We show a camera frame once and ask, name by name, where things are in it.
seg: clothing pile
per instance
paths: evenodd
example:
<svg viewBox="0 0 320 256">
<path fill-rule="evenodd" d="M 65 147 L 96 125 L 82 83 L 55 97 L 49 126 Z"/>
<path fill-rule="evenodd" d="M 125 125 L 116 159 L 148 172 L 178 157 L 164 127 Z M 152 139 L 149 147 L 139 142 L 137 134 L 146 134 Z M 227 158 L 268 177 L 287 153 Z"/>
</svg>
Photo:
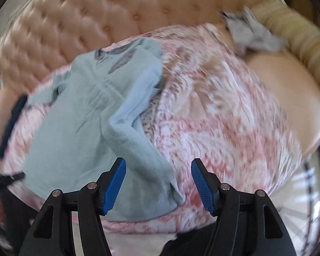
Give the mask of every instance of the clothing pile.
<svg viewBox="0 0 320 256">
<path fill-rule="evenodd" d="M 104 228 L 179 233 L 215 221 L 194 158 L 239 191 L 272 193 L 301 151 L 275 97 L 205 24 L 131 37 L 55 71 L 29 97 L 1 171 L 26 173 L 10 191 L 39 210 L 52 190 L 96 181 L 117 157 L 127 174 Z"/>
</svg>

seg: gray cloth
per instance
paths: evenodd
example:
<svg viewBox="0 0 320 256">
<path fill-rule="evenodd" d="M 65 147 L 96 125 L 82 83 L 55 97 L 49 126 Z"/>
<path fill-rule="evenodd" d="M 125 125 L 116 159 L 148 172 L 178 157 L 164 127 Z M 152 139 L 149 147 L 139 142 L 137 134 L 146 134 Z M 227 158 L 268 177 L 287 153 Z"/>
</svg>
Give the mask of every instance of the gray cloth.
<svg viewBox="0 0 320 256">
<path fill-rule="evenodd" d="M 235 53 L 243 56 L 246 49 L 278 52 L 288 45 L 287 40 L 274 36 L 256 20 L 253 12 L 245 7 L 243 13 L 219 12 L 227 24 L 234 43 Z"/>
<path fill-rule="evenodd" d="M 42 198 L 54 189 L 77 191 L 123 157 L 127 173 L 107 220 L 149 220 L 183 204 L 174 169 L 139 117 L 158 91 L 161 53 L 155 40 L 140 38 L 83 54 L 51 89 L 32 96 L 28 106 L 55 102 L 31 143 L 24 185 Z"/>
</svg>

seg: tufted headboard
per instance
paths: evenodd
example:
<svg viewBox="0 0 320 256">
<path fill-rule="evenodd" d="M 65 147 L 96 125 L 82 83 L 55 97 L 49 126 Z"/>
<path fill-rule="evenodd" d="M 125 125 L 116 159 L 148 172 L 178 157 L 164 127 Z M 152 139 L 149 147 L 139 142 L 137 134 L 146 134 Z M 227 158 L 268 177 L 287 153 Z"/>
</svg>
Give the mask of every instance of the tufted headboard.
<svg viewBox="0 0 320 256">
<path fill-rule="evenodd" d="M 219 23 L 263 0 L 31 0 L 0 44 L 0 73 L 30 92 L 77 55 L 163 26 Z"/>
</svg>

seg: pink patterned blanket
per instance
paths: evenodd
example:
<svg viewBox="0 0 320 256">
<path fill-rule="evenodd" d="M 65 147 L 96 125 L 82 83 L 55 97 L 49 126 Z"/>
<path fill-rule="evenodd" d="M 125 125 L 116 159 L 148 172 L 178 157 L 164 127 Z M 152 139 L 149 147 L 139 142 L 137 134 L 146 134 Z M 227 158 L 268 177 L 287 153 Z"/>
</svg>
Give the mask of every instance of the pink patterned blanket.
<svg viewBox="0 0 320 256">
<path fill-rule="evenodd" d="M 131 223 L 102 219 L 106 230 L 174 233 L 214 222 L 204 210 L 191 177 L 194 158 L 201 158 L 210 172 L 240 191 L 263 189 L 270 194 L 292 175 L 300 164 L 301 150 L 285 114 L 213 25 L 170 26 L 142 36 L 152 37 L 162 46 L 166 82 L 142 114 L 143 127 L 152 144 L 173 164 L 178 187 L 187 199 L 184 205 L 154 220 Z M 52 76 L 70 68 L 64 66 Z M 52 76 L 36 91 L 51 84 Z M 50 105 L 38 105 L 22 112 L 1 163 L 2 173 L 23 169 L 34 132 L 49 109 Z M 10 190 L 37 210 L 44 202 L 22 183 Z"/>
</svg>

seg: shirt sleeve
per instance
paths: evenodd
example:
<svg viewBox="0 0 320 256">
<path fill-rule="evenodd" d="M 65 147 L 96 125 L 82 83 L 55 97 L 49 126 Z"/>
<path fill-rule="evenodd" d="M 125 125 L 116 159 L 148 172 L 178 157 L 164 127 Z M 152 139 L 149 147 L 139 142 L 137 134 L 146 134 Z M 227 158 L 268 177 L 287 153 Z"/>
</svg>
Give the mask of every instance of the shirt sleeve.
<svg viewBox="0 0 320 256">
<path fill-rule="evenodd" d="M 51 87 L 29 96 L 25 108 L 38 104 L 52 104 L 56 101 L 57 97 L 66 89 L 70 74 L 70 71 L 67 71 L 64 74 L 54 77 Z"/>
</svg>

